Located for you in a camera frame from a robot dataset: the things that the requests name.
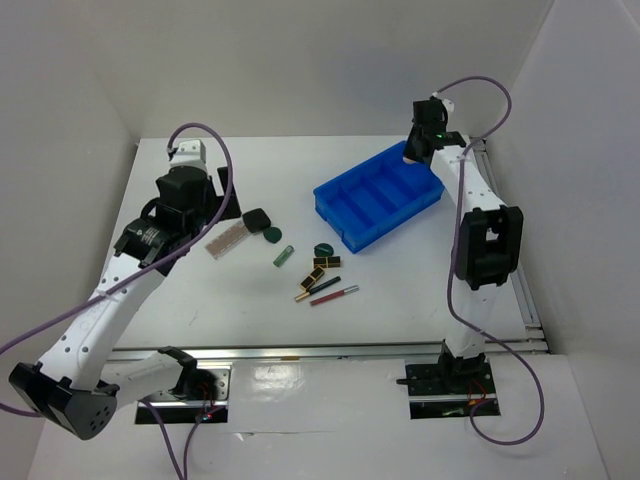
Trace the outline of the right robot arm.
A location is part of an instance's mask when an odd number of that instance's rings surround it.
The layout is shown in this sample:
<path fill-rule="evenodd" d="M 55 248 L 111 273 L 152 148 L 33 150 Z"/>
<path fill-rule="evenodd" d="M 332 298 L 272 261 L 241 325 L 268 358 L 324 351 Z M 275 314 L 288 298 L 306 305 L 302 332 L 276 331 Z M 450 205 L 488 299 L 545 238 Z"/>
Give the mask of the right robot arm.
<path fill-rule="evenodd" d="M 431 96 L 413 104 L 404 158 L 422 163 L 456 207 L 447 304 L 453 318 L 434 365 L 410 366 L 403 384 L 412 396 L 483 391 L 485 339 L 495 301 L 519 262 L 522 211 L 507 206 L 481 175 L 469 144 L 447 128 L 450 101 Z"/>

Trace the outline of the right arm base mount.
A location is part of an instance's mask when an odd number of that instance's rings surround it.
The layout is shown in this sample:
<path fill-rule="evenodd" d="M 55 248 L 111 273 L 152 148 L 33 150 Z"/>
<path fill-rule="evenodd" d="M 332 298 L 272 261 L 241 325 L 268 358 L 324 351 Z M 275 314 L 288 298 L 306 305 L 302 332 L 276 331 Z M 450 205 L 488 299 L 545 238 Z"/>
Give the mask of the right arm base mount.
<path fill-rule="evenodd" d="M 477 373 L 446 379 L 436 364 L 407 364 L 395 383 L 405 387 L 412 420 L 500 416 L 493 372 L 484 362 Z"/>

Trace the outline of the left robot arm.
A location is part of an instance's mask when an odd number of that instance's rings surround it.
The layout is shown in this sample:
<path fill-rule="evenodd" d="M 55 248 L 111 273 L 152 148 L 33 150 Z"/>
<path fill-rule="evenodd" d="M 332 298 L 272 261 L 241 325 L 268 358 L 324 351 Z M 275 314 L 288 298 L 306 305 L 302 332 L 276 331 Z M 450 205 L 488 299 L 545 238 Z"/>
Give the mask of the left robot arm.
<path fill-rule="evenodd" d="M 37 362 L 20 362 L 9 375 L 32 413 L 81 440 L 98 435 L 119 408 L 157 392 L 184 399 L 215 390 L 214 375 L 172 346 L 114 370 L 106 367 L 135 314 L 223 201 L 201 161 L 170 167 L 156 185 L 158 197 L 115 243 L 90 307 Z"/>

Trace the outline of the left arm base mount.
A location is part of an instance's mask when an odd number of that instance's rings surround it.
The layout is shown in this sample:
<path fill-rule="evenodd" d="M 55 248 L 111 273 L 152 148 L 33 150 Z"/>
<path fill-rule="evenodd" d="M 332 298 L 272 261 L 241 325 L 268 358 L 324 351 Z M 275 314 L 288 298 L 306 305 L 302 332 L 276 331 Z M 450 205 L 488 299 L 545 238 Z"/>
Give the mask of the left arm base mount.
<path fill-rule="evenodd" d="M 191 390 L 176 396 L 169 391 L 159 391 L 147 398 L 161 420 L 167 425 L 194 425 L 197 420 L 205 424 L 228 422 L 228 398 L 232 366 L 206 362 Z"/>

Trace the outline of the dark green labelled round puff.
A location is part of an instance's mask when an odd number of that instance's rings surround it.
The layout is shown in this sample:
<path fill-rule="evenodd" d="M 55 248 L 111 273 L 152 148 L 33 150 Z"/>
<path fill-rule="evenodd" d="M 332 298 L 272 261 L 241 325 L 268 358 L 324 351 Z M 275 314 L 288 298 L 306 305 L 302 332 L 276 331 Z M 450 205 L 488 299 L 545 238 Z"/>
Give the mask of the dark green labelled round puff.
<path fill-rule="evenodd" d="M 332 257 L 334 248 L 329 243 L 321 242 L 314 246 L 314 256 L 319 258 Z"/>

